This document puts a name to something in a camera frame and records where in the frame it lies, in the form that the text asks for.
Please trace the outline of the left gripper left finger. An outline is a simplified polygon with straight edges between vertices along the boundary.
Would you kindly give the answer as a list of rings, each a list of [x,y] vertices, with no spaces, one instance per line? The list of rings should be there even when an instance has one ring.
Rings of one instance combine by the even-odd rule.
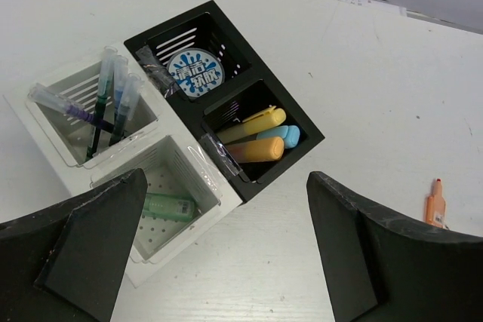
[[[147,192],[140,168],[1,224],[3,321],[109,321]]]

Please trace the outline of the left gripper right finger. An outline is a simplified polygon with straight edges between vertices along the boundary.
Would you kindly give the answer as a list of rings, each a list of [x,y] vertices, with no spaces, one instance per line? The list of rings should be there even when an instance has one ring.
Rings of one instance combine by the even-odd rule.
[[[306,183],[337,321],[480,321],[482,239],[428,225],[325,173]]]

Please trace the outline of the green highlighter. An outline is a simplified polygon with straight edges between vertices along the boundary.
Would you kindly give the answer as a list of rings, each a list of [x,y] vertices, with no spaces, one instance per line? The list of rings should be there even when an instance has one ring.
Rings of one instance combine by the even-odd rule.
[[[189,222],[195,214],[195,202],[173,195],[148,193],[143,215],[175,222]]]

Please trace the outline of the orange yellow short highlighter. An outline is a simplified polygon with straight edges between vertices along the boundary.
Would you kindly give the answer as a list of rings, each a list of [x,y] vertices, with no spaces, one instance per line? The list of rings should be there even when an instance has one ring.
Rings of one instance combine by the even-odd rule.
[[[285,143],[281,137],[275,136],[227,145],[226,150],[239,164],[269,162],[283,156]]]

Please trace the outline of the large light blue highlighter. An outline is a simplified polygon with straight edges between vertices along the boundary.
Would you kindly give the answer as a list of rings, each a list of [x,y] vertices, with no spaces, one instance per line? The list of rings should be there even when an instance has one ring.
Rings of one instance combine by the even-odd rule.
[[[286,149],[295,148],[300,140],[300,129],[297,125],[282,125],[273,127],[257,134],[257,140],[280,137],[283,139]]]

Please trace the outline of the blue gel pen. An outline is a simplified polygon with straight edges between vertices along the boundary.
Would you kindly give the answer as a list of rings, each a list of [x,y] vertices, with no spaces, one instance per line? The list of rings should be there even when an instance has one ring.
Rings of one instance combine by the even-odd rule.
[[[100,128],[108,133],[112,133],[114,125],[108,121],[95,119],[93,113],[87,112],[84,107],[75,101],[53,92],[50,88],[42,84],[33,85],[28,93],[28,98],[44,107],[47,107],[62,115],[84,121],[92,126]]]

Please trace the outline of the pale yellow highlighter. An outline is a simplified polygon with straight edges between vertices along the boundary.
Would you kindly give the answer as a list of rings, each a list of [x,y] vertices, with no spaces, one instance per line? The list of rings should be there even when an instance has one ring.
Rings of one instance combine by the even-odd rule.
[[[240,124],[218,132],[217,137],[222,143],[231,143],[277,127],[285,122],[286,118],[287,115],[284,109],[270,106],[244,119]]]

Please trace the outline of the black gel pen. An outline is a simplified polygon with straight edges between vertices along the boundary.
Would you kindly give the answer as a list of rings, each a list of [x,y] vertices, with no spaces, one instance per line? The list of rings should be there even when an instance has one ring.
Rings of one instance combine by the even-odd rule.
[[[92,159],[97,151],[101,133],[99,124],[103,120],[106,110],[107,99],[113,82],[114,60],[116,54],[117,49],[110,46],[106,46],[103,50],[99,80],[97,83],[97,100],[94,107],[93,118],[93,120],[97,122],[97,125],[93,125],[91,128],[91,139],[87,148],[86,161]]]
[[[109,139],[109,146],[118,143],[122,139],[127,122],[133,118],[142,86],[143,81],[139,75],[134,73],[128,74],[125,89],[118,105],[114,128]]]

